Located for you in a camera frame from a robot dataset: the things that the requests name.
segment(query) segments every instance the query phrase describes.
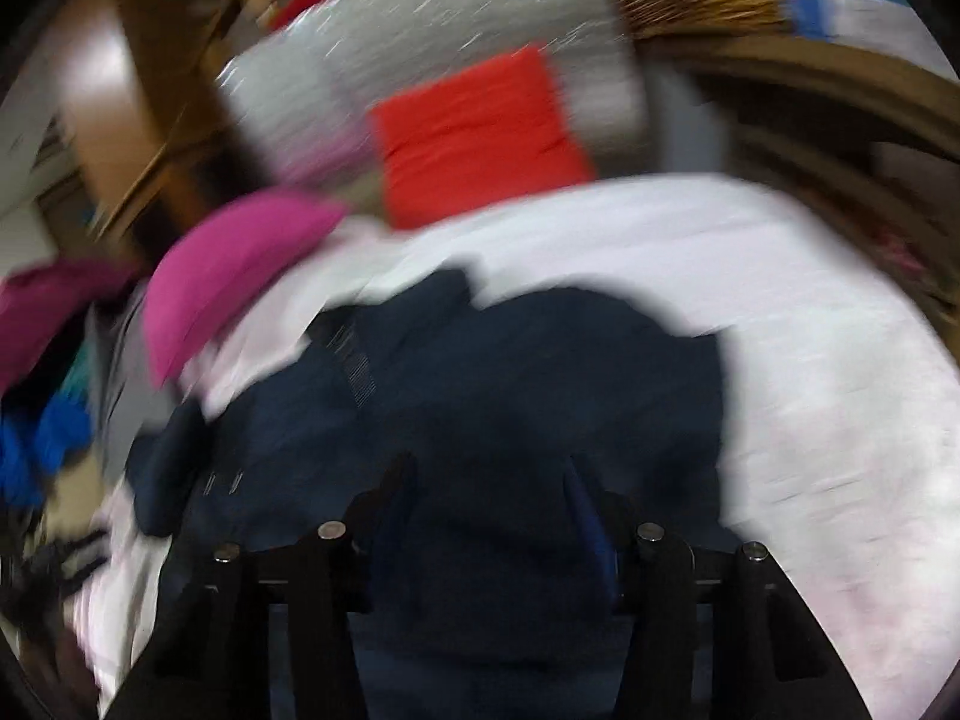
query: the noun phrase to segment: wall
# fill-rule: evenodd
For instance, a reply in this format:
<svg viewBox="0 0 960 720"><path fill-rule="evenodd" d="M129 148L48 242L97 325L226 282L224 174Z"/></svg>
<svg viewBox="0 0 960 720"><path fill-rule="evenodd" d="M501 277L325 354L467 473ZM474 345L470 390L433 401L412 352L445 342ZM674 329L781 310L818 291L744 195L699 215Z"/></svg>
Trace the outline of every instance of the wall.
<svg viewBox="0 0 960 720"><path fill-rule="evenodd" d="M55 253L40 211L33 203L0 215L0 278L12 269L48 260Z"/></svg>

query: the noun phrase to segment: white fabric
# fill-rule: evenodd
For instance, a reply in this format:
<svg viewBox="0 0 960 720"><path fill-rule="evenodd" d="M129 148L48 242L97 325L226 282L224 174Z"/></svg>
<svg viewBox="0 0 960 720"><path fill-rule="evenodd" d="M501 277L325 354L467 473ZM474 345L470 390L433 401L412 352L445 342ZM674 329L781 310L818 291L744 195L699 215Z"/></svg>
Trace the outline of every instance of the white fabric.
<svg viewBox="0 0 960 720"><path fill-rule="evenodd" d="M411 236L361 229L208 351L205 413L295 360L321 309L443 264L469 269L480 304L577 284L677 332L722 329L725 521L771 546L875 720L920 716L960 655L960 383L869 263L795 201L710 175L594 184Z"/></svg>
<svg viewBox="0 0 960 720"><path fill-rule="evenodd" d="M154 630L160 568L171 539L137 529L125 481L104 500L92 525L110 531L110 562L75 596L72 627L100 686L103 716Z"/></svg>

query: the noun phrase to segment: white bed sheet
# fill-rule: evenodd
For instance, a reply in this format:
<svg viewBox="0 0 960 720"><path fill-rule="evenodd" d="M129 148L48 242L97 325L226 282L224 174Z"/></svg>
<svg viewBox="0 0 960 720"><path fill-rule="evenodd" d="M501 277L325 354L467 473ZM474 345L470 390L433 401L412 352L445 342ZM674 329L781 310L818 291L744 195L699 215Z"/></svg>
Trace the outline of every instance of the white bed sheet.
<svg viewBox="0 0 960 720"><path fill-rule="evenodd" d="M409 236L351 220L190 372L219 413L296 359L316 312L443 264L488 304L553 284L722 331L724 517L760 538L875 720L917 720L960 656L960 383L915 307L782 194L715 175L621 179Z"/></svg>

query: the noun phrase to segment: gray fabric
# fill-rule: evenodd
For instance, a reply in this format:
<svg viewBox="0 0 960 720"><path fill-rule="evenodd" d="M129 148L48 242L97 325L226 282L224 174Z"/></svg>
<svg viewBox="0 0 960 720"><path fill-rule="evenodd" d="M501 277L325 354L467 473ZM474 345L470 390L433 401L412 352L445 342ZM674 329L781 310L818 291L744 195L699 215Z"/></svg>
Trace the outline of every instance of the gray fabric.
<svg viewBox="0 0 960 720"><path fill-rule="evenodd" d="M143 298L139 285L122 314L110 316L97 305L86 315L90 354L89 408L104 481L123 476L133 439L142 428L160 429L179 402L176 390L150 383L143 338Z"/></svg>
<svg viewBox="0 0 960 720"><path fill-rule="evenodd" d="M601 175L637 172L642 80L614 0L328 0L230 62L218 82L268 175L309 180L356 157L364 111L410 86L544 46L570 129Z"/></svg>

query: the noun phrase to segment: purple cloth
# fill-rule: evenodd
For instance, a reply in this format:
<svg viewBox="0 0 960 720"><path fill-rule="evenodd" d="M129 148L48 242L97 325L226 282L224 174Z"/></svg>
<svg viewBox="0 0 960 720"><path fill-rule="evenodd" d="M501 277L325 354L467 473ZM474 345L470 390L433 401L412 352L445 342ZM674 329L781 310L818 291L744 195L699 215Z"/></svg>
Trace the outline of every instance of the purple cloth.
<svg viewBox="0 0 960 720"><path fill-rule="evenodd" d="M0 285L0 395L27 377L70 317L117 298L134 276L106 260L59 260L8 276Z"/></svg>

